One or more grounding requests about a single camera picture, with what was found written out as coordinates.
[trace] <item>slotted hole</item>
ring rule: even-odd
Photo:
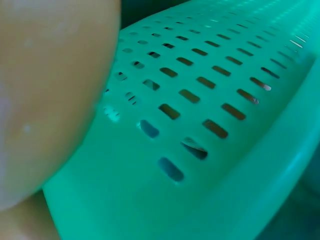
[[[275,30],[275,31],[279,31],[279,29],[276,28],[276,27],[274,27],[274,26],[269,26],[269,28],[271,28],[271,29],[273,29],[273,30]]]
[[[248,101],[250,101],[251,103],[256,105],[259,104],[259,100],[256,97],[252,96],[250,93],[242,89],[238,89],[236,92],[240,94],[242,97],[244,97],[245,99],[247,99]]]
[[[222,38],[222,39],[226,39],[226,40],[230,40],[231,38],[222,34],[217,34],[218,37]]]
[[[191,137],[185,137],[181,141],[181,145],[184,146],[185,149],[187,149],[197,159],[204,160],[208,156],[208,152]]]
[[[242,48],[238,48],[237,50],[238,50],[239,52],[243,53],[243,54],[246,54],[246,55],[250,56],[250,57],[253,56],[253,54],[252,54],[251,52],[249,52],[249,51],[247,51],[247,50],[244,50],[244,49],[242,49]]]
[[[120,114],[112,106],[105,106],[103,108],[104,114],[114,123],[118,122],[120,119]]]
[[[279,65],[280,67],[282,67],[283,69],[287,69],[287,67],[285,65],[283,65],[281,62],[279,62],[279,61],[277,61],[277,60],[275,60],[273,58],[270,58],[270,60],[272,62],[274,62],[275,64]]]
[[[227,77],[229,77],[231,75],[231,72],[223,69],[222,67],[220,66],[213,66],[212,67],[213,70],[217,71],[218,73],[222,74],[222,75],[225,75]]]
[[[132,93],[132,92],[127,92],[125,94],[125,98],[128,100],[129,103],[131,103],[132,105],[136,105],[138,98]]]
[[[206,79],[203,76],[198,77],[196,80],[210,89],[214,89],[216,86],[216,84],[214,84],[212,81]]]
[[[254,42],[252,42],[252,41],[247,41],[247,43],[250,44],[251,46],[254,46],[254,47],[258,48],[258,49],[261,49],[261,46],[260,46],[260,45],[254,43]]]
[[[235,33],[235,34],[240,34],[239,31],[233,30],[233,29],[231,29],[231,28],[229,28],[228,31],[230,31],[230,32],[232,32],[232,33]]]
[[[179,94],[185,97],[187,100],[189,100],[193,104],[196,104],[197,102],[200,101],[200,98],[198,96],[194,95],[192,92],[186,89],[181,90]]]
[[[202,125],[221,139],[228,137],[228,132],[210,119],[205,120]]]
[[[150,51],[148,52],[148,55],[150,55],[151,57],[157,59],[160,57],[160,54],[159,53],[156,53],[155,51]]]
[[[160,88],[159,84],[150,79],[143,81],[143,84],[153,91],[157,91]]]
[[[229,61],[231,61],[231,62],[233,62],[234,64],[237,64],[237,65],[242,65],[243,64],[242,61],[239,61],[238,59],[235,59],[232,56],[227,56],[226,59],[228,59]]]
[[[228,103],[223,104],[221,107],[238,120],[242,121],[246,118],[246,115]]]
[[[256,24],[255,22],[253,21],[250,21],[250,20],[245,20],[246,22],[250,23],[250,24]]]
[[[136,69],[143,69],[145,67],[144,64],[142,64],[141,62],[139,61],[134,61],[131,63]]]
[[[270,74],[272,77],[276,78],[276,79],[279,79],[280,77],[275,74],[273,71],[270,71],[269,69],[265,68],[265,67],[261,67],[261,70]]]
[[[178,111],[176,111],[175,109],[173,109],[168,104],[162,104],[161,106],[159,106],[159,109],[163,113],[165,113],[169,118],[171,118],[172,120],[175,120],[180,116],[180,113]]]
[[[145,45],[145,44],[147,44],[148,42],[147,42],[147,41],[145,41],[145,40],[139,40],[139,41],[138,41],[138,43],[139,43],[139,44],[143,44],[143,45]]]
[[[138,127],[152,139],[159,135],[159,130],[152,126],[147,120],[141,120],[138,123]]]
[[[280,54],[281,56],[285,57],[286,59],[289,59],[290,61],[294,61],[294,59],[290,56],[288,56],[287,54],[283,53],[282,51],[278,51],[278,54]]]
[[[293,43],[294,45],[298,46],[299,48],[303,48],[303,46],[299,43],[297,43],[296,41],[290,40],[291,43]]]
[[[200,33],[199,31],[193,30],[193,29],[190,29],[189,32],[192,32],[192,33],[194,33],[194,34],[199,34],[199,33]]]
[[[197,53],[197,54],[200,54],[201,56],[206,56],[206,55],[208,55],[207,52],[202,51],[202,50],[200,50],[200,49],[198,49],[198,48],[193,48],[192,51],[194,51],[194,52]]]
[[[247,29],[248,27],[247,26],[244,26],[244,25],[241,25],[241,24],[237,24],[239,27],[242,27],[242,28],[245,28]]]
[[[114,74],[114,76],[115,76],[115,78],[116,78],[117,80],[119,80],[119,81],[124,81],[124,80],[126,80],[126,79],[128,78],[128,76],[125,75],[125,74],[124,74],[123,72],[121,72],[121,71],[116,72],[116,73]]]
[[[206,43],[206,44],[209,44],[209,45],[211,45],[211,46],[213,46],[213,47],[216,47],[216,48],[220,47],[219,44],[217,44],[217,43],[215,43],[215,42],[212,42],[212,41],[205,41],[205,43]]]
[[[185,177],[183,172],[166,157],[158,160],[158,166],[170,179],[177,183],[181,182]]]
[[[127,53],[127,54],[130,54],[133,52],[133,50],[131,48],[125,48],[122,50],[123,52]]]
[[[176,36],[177,39],[183,40],[183,41],[187,41],[188,38],[184,37],[184,36]]]
[[[173,49],[175,46],[173,46],[172,44],[170,43],[164,43],[162,44],[163,46],[167,47],[168,49]]]
[[[266,91],[271,91],[271,87],[265,83],[263,83],[262,81],[260,81],[259,79],[255,78],[255,77],[250,77],[250,80],[257,84],[259,87],[263,88]]]
[[[183,63],[187,66],[191,66],[192,64],[194,64],[192,61],[184,58],[184,57],[178,57],[177,60],[180,62],[180,63]]]
[[[285,47],[286,49],[289,49],[291,52],[293,52],[293,53],[295,53],[295,54],[297,54],[297,53],[298,53],[298,51],[297,51],[297,50],[292,49],[292,48],[291,48],[291,47],[289,47],[288,45],[284,45],[284,47]]]
[[[171,78],[174,78],[178,75],[175,71],[171,70],[170,68],[167,67],[162,67],[160,68],[160,71],[163,72],[164,74],[168,75]]]
[[[265,38],[263,38],[262,36],[256,36],[258,39],[262,40],[262,41],[265,41],[266,43],[269,43],[269,41]]]
[[[272,37],[275,37],[275,36],[276,36],[275,34],[269,32],[269,31],[266,31],[266,30],[264,30],[263,32],[266,33],[266,34],[268,34],[268,35],[270,35],[270,36],[272,36]]]

